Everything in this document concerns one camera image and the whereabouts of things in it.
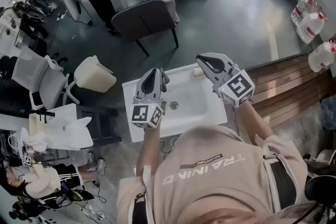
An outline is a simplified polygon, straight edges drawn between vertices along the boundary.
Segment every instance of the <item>gray chair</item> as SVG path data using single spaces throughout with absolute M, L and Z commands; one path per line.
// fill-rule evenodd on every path
M 63 105 L 67 96 L 79 104 L 70 93 L 76 81 L 68 84 L 69 74 L 64 76 L 62 71 L 63 67 L 57 65 L 49 56 L 42 57 L 24 47 L 15 63 L 12 79 L 29 90 L 31 107 L 34 110 L 43 107 L 47 110 L 53 109 L 62 93 Z
M 147 56 L 149 54 L 139 38 L 164 30 L 172 30 L 178 48 L 174 0 L 147 0 L 138 3 L 117 12 L 112 18 L 112 24 L 128 41 L 135 41 Z

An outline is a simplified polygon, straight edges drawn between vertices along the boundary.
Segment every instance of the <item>wooden floor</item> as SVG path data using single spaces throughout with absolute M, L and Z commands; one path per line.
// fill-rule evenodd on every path
M 307 56 L 299 56 L 247 72 L 256 85 L 251 98 L 259 115 L 275 126 L 320 101 L 330 90 L 325 70 L 310 70 Z

